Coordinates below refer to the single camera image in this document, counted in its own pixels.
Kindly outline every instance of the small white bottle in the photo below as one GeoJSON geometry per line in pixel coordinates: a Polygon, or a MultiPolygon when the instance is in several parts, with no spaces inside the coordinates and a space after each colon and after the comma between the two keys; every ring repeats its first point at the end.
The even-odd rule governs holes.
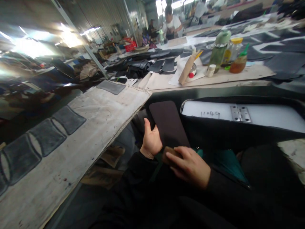
{"type": "Polygon", "coordinates": [[[212,77],[215,71],[216,65],[209,65],[207,68],[207,77],[212,77]]]}

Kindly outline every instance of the metal pole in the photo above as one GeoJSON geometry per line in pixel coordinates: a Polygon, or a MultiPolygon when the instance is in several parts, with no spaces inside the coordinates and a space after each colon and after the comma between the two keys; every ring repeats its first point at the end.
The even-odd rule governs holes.
{"type": "Polygon", "coordinates": [[[106,79],[109,78],[108,73],[106,72],[106,70],[103,68],[103,66],[100,64],[100,62],[97,60],[97,58],[95,57],[94,53],[91,51],[91,49],[89,48],[89,45],[85,42],[85,40],[82,38],[81,35],[79,35],[78,30],[76,29],[75,25],[73,24],[73,22],[70,20],[69,16],[66,14],[66,12],[64,11],[64,9],[61,7],[61,5],[59,4],[59,2],[57,0],[51,0],[51,2],[54,4],[54,6],[57,8],[57,10],[59,11],[59,13],[63,16],[63,18],[66,20],[66,22],[68,23],[68,25],[74,30],[77,31],[79,38],[82,40],[83,42],[83,46],[86,49],[87,53],[89,54],[89,56],[92,58],[92,60],[95,62],[95,64],[97,65],[97,67],[101,70],[101,72],[103,73],[103,75],[106,77],[106,79]]]}
{"type": "Polygon", "coordinates": [[[136,40],[137,46],[139,47],[139,44],[138,44],[138,41],[137,41],[137,37],[136,37],[136,33],[135,33],[135,31],[134,31],[134,28],[133,28],[133,23],[132,23],[132,20],[131,20],[131,18],[130,18],[130,14],[129,14],[129,11],[128,11],[128,7],[127,7],[126,0],[124,0],[124,5],[125,5],[126,11],[127,11],[127,18],[128,18],[128,20],[129,20],[129,24],[130,24],[130,26],[131,26],[131,29],[132,29],[132,32],[133,32],[134,39],[136,40]]]}

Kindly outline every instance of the bottle with orange liquid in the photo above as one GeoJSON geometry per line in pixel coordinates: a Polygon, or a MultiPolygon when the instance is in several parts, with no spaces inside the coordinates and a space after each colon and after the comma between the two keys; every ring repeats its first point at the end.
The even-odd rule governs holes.
{"type": "Polygon", "coordinates": [[[230,67],[229,72],[231,73],[241,73],[247,63],[247,50],[248,50],[249,44],[247,44],[247,47],[245,48],[245,50],[239,55],[238,58],[236,58],[236,60],[234,60],[233,64],[230,67]]]}

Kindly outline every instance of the green bottle cap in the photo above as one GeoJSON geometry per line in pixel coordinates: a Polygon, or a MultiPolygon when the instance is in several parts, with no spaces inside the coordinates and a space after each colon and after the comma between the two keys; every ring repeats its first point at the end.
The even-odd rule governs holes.
{"type": "Polygon", "coordinates": [[[222,30],[217,35],[215,44],[226,44],[231,39],[231,32],[229,30],[222,30]]]}
{"type": "Polygon", "coordinates": [[[248,48],[249,48],[249,43],[247,44],[245,50],[239,55],[239,57],[241,57],[241,56],[246,56],[246,55],[248,54],[248,53],[247,53],[248,48]]]}

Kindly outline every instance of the person's left hand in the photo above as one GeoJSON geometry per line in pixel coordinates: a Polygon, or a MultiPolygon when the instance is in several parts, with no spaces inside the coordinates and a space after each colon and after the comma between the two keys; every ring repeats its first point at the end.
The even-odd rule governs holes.
{"type": "Polygon", "coordinates": [[[140,152],[146,158],[152,159],[158,154],[162,149],[162,142],[160,139],[160,134],[157,125],[153,130],[150,129],[150,122],[147,118],[144,118],[145,122],[145,134],[143,138],[143,144],[140,152]]]}

